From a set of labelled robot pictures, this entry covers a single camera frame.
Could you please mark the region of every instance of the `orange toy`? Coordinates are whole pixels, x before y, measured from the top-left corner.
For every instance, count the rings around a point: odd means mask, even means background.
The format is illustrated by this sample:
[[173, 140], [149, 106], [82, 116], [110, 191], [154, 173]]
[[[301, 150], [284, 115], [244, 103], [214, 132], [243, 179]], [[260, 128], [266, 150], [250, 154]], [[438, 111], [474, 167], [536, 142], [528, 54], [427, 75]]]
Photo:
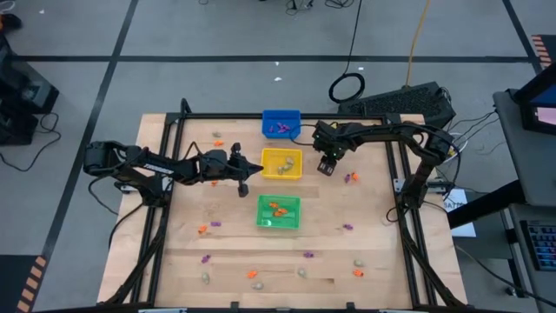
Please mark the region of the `orange toy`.
[[199, 226], [199, 235], [201, 235], [205, 231], [207, 231], [207, 225]]

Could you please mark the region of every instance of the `white paper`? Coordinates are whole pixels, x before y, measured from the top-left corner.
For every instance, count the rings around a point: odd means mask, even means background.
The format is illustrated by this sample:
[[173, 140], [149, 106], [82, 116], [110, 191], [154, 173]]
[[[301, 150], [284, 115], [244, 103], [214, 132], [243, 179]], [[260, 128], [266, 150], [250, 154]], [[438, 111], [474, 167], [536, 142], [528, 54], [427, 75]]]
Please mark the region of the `white paper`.
[[[462, 189], [452, 189], [444, 201], [444, 207], [448, 212], [458, 209], [464, 204], [467, 204], [467, 197], [466, 192]], [[476, 237], [477, 234], [475, 234], [473, 223], [467, 223], [458, 228], [454, 228], [452, 230], [452, 236]]]

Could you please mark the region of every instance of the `yellow cable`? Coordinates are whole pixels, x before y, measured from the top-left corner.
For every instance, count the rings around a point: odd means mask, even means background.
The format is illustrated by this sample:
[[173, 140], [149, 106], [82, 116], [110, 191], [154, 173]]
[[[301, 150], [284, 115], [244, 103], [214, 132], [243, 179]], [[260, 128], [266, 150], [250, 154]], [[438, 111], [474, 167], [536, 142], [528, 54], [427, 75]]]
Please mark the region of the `yellow cable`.
[[415, 49], [415, 45], [417, 44], [417, 38], [419, 37], [420, 30], [421, 28], [423, 28], [423, 23], [425, 22], [425, 17], [427, 16], [428, 5], [430, 3], [431, 0], [427, 0], [427, 4], [425, 4], [425, 9], [423, 10], [423, 14], [420, 15], [419, 26], [417, 26], [417, 30], [415, 31], [414, 41], [411, 43], [411, 52], [409, 52], [409, 62], [407, 63], [406, 87], [409, 87], [409, 79], [411, 78], [412, 61], [414, 59], [414, 49]]

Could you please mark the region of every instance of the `gray floor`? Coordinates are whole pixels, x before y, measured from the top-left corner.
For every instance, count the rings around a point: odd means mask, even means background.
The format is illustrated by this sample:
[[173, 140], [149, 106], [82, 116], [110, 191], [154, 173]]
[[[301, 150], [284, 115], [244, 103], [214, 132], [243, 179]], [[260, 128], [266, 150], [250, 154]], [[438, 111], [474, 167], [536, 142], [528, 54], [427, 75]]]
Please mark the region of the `gray floor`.
[[[286, 0], [139, 0], [123, 56], [279, 56], [345, 55], [354, 27], [356, 5], [332, 10], [315, 1], [311, 11], [285, 14]], [[355, 55], [407, 56], [425, 0], [364, 0]], [[9, 35], [23, 56], [110, 56], [130, 0], [20, 0], [14, 13], [24, 27]], [[556, 24], [552, 0], [513, 0], [528, 36], [551, 34]], [[417, 56], [525, 57], [501, 0], [433, 0]], [[0, 164], [9, 185], [0, 189], [4, 216], [0, 254], [40, 254], [89, 114], [95, 105], [107, 63], [35, 62], [31, 64], [60, 91], [54, 111], [60, 114], [62, 140], [40, 157], [28, 173]], [[133, 143], [142, 114], [177, 111], [186, 97], [196, 112], [258, 112], [299, 108], [334, 112], [328, 86], [344, 70], [336, 62], [118, 63], [103, 102], [93, 140]], [[366, 95], [390, 91], [405, 81], [405, 63], [352, 63], [367, 79]], [[529, 63], [416, 63], [412, 83], [437, 81], [450, 90], [456, 120], [491, 111], [492, 94], [523, 85], [534, 76]], [[347, 96], [356, 89], [340, 86]], [[457, 130], [465, 130], [462, 125]], [[28, 147], [1, 148], [5, 156], [26, 164], [48, 140], [37, 135]], [[515, 178], [507, 147], [483, 156], [504, 140], [494, 123], [472, 139], [463, 154], [458, 184], [492, 190]], [[107, 241], [115, 218], [87, 192], [90, 178], [77, 180], [35, 310], [92, 305], [101, 282]], [[96, 186], [114, 208], [121, 196], [110, 182]], [[467, 297], [479, 308], [532, 312], [528, 299], [503, 294], [495, 281], [464, 256], [460, 266]], [[505, 263], [489, 266], [509, 278]]]

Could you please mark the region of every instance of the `wooden tabletop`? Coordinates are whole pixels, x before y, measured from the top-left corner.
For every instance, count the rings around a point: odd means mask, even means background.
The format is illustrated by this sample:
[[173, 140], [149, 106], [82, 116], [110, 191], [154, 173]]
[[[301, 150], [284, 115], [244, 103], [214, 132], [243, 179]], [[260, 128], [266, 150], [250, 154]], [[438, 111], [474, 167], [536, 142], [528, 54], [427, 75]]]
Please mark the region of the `wooden tabletop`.
[[[403, 119], [422, 122], [422, 116]], [[144, 115], [136, 144], [158, 151], [163, 121], [164, 115]], [[251, 163], [260, 163], [263, 148], [302, 149], [303, 177], [287, 181], [254, 175], [247, 181], [249, 194], [244, 198], [238, 197], [237, 182], [233, 181], [220, 181], [215, 187], [210, 183], [177, 184], [156, 306], [225, 308], [238, 301], [243, 308], [342, 309], [346, 302], [354, 302], [359, 309], [411, 308], [398, 226], [385, 218], [394, 207], [394, 197], [384, 143], [367, 143], [356, 153], [348, 152], [334, 174], [327, 177], [316, 170], [321, 154], [288, 140], [266, 139], [261, 134], [260, 120], [191, 119], [185, 123], [180, 157], [192, 141], [202, 151], [214, 149], [214, 131], [222, 133], [220, 140], [227, 152], [232, 143], [241, 143], [241, 153]], [[297, 141], [311, 143], [312, 131], [303, 128]], [[170, 136], [170, 143], [174, 136], [175, 133]], [[403, 176], [399, 151], [394, 148], [394, 153]], [[412, 170], [416, 169], [420, 159], [410, 153], [409, 160]], [[343, 177], [353, 171], [359, 174], [359, 181], [345, 183]], [[262, 229], [255, 225], [257, 197], [266, 194], [301, 198], [299, 230]], [[437, 195], [428, 195], [427, 200], [443, 205]], [[120, 216], [140, 202], [137, 194], [124, 195]], [[136, 265], [146, 212], [146, 208], [139, 210], [114, 235], [99, 301], [110, 297]], [[431, 265], [444, 284], [466, 302], [446, 214], [424, 204], [420, 215]], [[209, 226], [199, 236], [198, 227], [211, 221], [222, 222], [222, 226]], [[343, 229], [344, 223], [351, 223], [354, 229]], [[314, 253], [314, 257], [304, 257], [306, 251]], [[201, 262], [205, 255], [212, 256], [208, 263]], [[362, 268], [364, 277], [354, 276], [355, 259], [366, 264]], [[297, 275], [299, 268], [307, 272], [306, 278]], [[415, 268], [420, 300], [426, 303], [422, 273], [416, 264]], [[247, 278], [251, 270], [258, 271], [253, 279]], [[146, 299], [150, 271], [149, 266], [141, 299]], [[209, 274], [210, 284], [202, 281], [203, 272]], [[259, 282], [264, 288], [254, 290], [252, 284]]]

